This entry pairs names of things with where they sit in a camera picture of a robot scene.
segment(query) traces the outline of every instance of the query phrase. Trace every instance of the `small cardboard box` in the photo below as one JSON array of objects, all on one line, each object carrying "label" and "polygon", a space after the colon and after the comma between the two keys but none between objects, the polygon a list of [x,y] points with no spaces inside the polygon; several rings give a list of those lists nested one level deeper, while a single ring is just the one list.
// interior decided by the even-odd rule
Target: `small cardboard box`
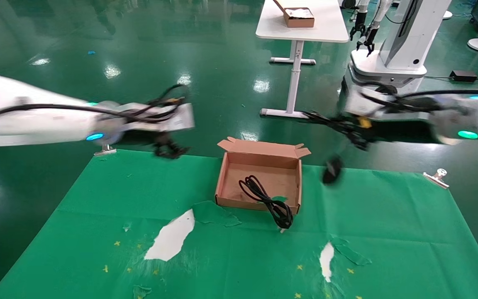
[{"label": "small cardboard box", "polygon": [[303,144],[287,145],[268,142],[237,140],[228,137],[218,146],[226,150],[215,201],[219,206],[266,211],[267,207],[246,195],[239,181],[254,175],[269,197],[283,196],[293,214],[302,204],[301,157],[311,154]]},{"label": "small cardboard box", "polygon": [[[291,5],[290,2],[285,2],[285,0],[274,0],[276,5],[281,9],[283,12],[283,18],[285,19],[285,24],[289,28],[311,28],[315,26],[315,16],[313,16],[313,13],[311,13],[311,10],[308,7],[290,7],[293,6]],[[297,10],[297,9],[303,9],[303,10],[308,10],[311,13],[311,18],[307,19],[302,19],[302,18],[295,18],[291,17],[286,10]]]}]

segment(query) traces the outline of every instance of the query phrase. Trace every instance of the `white table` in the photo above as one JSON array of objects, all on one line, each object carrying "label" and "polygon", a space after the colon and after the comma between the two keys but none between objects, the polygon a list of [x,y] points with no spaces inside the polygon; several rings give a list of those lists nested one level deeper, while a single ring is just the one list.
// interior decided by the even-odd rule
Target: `white table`
[{"label": "white table", "polygon": [[302,63],[315,64],[313,59],[302,59],[304,42],[347,42],[349,37],[337,0],[285,0],[284,5],[286,7],[308,7],[315,16],[315,26],[313,28],[287,28],[283,12],[273,0],[265,0],[256,36],[258,38],[291,40],[290,58],[272,57],[271,61],[292,63],[293,69],[290,76],[287,109],[263,108],[261,115],[305,118],[301,112],[294,111],[298,80],[300,79],[300,65]]}]

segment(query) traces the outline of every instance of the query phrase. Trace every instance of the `table leg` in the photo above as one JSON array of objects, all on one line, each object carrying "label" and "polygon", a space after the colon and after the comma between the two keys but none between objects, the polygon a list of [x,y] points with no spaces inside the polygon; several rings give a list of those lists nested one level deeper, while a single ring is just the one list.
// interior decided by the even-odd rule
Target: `table leg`
[{"label": "table leg", "polygon": [[302,60],[302,51],[304,47],[303,40],[297,40],[295,51],[293,70],[290,73],[289,95],[287,97],[287,109],[275,110],[263,108],[260,115],[272,115],[276,117],[290,117],[290,118],[307,118],[302,112],[294,111],[296,104],[296,93],[298,92],[298,80],[300,79],[300,61]]},{"label": "table leg", "polygon": [[[271,57],[271,62],[294,63],[294,55],[295,55],[294,53],[295,53],[295,51],[296,51],[296,40],[291,40],[290,41],[290,55],[289,55],[289,58]],[[317,64],[317,61],[315,61],[315,59],[300,59],[300,61],[303,64],[311,64],[313,66],[315,64]]]}]

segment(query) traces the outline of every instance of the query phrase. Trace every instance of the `metal clip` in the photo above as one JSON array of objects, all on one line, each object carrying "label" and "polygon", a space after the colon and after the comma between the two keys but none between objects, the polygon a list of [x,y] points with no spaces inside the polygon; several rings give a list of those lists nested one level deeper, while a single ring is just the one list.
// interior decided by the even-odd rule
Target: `metal clip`
[{"label": "metal clip", "polygon": [[97,156],[113,154],[115,152],[117,152],[117,148],[113,148],[112,146],[110,146],[110,144],[103,144],[102,150],[100,152],[94,153],[93,155],[97,157]]},{"label": "metal clip", "polygon": [[449,185],[447,185],[446,183],[444,183],[444,181],[442,180],[442,178],[444,176],[446,176],[447,172],[445,169],[443,168],[440,168],[437,170],[436,174],[434,176],[431,176],[429,174],[426,174],[425,172],[423,173],[423,176],[425,176],[426,178],[428,178],[431,182],[434,182],[435,184],[437,184],[438,186],[444,188],[444,189],[448,189],[449,188]]}]

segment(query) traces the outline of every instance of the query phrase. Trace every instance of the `table foot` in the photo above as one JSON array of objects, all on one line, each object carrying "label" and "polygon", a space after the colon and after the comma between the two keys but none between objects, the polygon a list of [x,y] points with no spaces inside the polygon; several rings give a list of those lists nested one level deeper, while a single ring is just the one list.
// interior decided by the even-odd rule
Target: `table foot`
[{"label": "table foot", "polygon": [[[271,57],[271,62],[294,63],[294,59],[282,58],[282,57]],[[315,59],[302,59],[301,63],[302,64],[311,64],[312,66],[314,66],[315,64],[317,64],[317,61],[315,61]]]},{"label": "table foot", "polygon": [[288,113],[285,110],[276,110],[276,109],[266,109],[263,108],[259,115],[266,116],[271,115],[273,117],[288,117],[288,118],[307,118],[302,112],[294,111],[292,113]]}]

